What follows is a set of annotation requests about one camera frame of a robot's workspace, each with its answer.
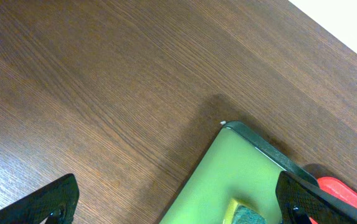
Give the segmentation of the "yellow green scrub sponge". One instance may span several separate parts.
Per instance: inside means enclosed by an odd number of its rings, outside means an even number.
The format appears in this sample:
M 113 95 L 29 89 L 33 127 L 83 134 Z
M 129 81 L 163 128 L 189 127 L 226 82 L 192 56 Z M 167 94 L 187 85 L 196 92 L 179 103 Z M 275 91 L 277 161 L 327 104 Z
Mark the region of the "yellow green scrub sponge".
M 266 224 L 267 221 L 246 204 L 232 198 L 227 206 L 223 224 Z

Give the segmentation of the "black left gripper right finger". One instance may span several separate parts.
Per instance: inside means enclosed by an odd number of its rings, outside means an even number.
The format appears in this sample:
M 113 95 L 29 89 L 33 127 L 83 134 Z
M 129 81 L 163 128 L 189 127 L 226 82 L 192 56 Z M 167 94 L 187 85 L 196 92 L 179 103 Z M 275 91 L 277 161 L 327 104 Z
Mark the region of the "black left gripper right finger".
M 357 208 L 291 172 L 280 173 L 275 194 L 283 223 L 357 223 Z

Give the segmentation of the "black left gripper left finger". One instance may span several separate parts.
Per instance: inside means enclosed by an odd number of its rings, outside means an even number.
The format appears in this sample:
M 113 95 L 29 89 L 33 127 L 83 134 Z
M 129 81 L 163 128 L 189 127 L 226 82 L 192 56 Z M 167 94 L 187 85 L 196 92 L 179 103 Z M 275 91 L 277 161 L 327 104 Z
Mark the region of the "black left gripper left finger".
M 73 174 L 66 174 L 0 210 L 0 223 L 71 224 L 79 200 Z

